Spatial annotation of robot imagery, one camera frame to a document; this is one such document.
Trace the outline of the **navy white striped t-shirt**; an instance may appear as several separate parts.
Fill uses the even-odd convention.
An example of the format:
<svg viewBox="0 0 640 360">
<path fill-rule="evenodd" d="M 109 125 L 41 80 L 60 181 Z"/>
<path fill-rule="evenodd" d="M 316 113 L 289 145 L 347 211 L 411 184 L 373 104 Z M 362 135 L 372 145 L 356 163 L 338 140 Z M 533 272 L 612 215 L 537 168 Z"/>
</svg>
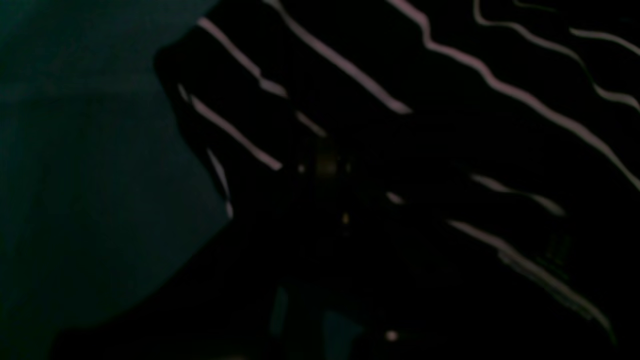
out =
<svg viewBox="0 0 640 360">
<path fill-rule="evenodd" d="M 637 360 L 637 0 L 222 0 L 154 70 L 230 219 L 51 360 Z"/>
</svg>

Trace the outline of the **teal tablecloth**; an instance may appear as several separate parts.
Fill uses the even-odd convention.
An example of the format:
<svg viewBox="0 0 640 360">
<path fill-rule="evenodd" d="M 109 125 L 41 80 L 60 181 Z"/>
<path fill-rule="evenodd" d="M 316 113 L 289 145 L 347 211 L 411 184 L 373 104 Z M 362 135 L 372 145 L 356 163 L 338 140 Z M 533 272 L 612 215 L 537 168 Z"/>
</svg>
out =
<svg viewBox="0 0 640 360">
<path fill-rule="evenodd" d="M 156 51 L 214 0 L 3 0 L 1 358 L 149 296 L 226 222 Z"/>
</svg>

